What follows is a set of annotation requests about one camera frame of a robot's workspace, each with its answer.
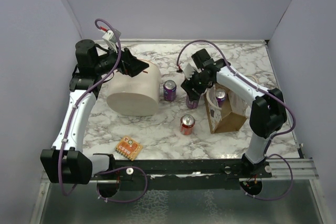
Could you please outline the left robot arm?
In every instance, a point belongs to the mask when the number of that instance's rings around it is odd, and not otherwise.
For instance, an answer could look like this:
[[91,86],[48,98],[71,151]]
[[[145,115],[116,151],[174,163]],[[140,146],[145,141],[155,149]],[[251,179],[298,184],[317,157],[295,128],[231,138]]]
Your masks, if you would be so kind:
[[83,154],[83,138],[89,115],[98,98],[104,79],[114,71],[135,77],[149,67],[137,59],[128,48],[105,50],[98,55],[98,45],[84,39],[76,43],[77,65],[72,73],[69,104],[61,130],[50,149],[40,155],[44,170],[52,183],[87,184],[95,174],[104,179],[115,175],[116,166],[111,154]]

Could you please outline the purple soda can carried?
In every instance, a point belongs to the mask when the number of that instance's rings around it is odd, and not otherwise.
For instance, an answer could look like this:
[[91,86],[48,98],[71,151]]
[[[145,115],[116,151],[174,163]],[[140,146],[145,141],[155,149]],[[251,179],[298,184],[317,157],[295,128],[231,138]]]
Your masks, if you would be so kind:
[[221,108],[226,100],[227,94],[224,89],[216,89],[215,90],[215,98],[218,103],[218,107]]

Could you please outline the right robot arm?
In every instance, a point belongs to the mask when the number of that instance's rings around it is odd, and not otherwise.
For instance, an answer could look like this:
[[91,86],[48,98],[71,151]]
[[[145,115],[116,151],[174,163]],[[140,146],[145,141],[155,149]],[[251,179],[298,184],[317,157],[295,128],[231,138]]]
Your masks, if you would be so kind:
[[185,76],[181,87],[190,101],[198,101],[217,83],[233,91],[251,107],[249,125],[253,134],[241,159],[241,171],[246,177],[254,177],[266,160],[271,139],[287,120],[282,92],[259,86],[240,74],[226,59],[211,58],[206,49],[194,53],[192,59],[195,65],[188,63],[178,67]]

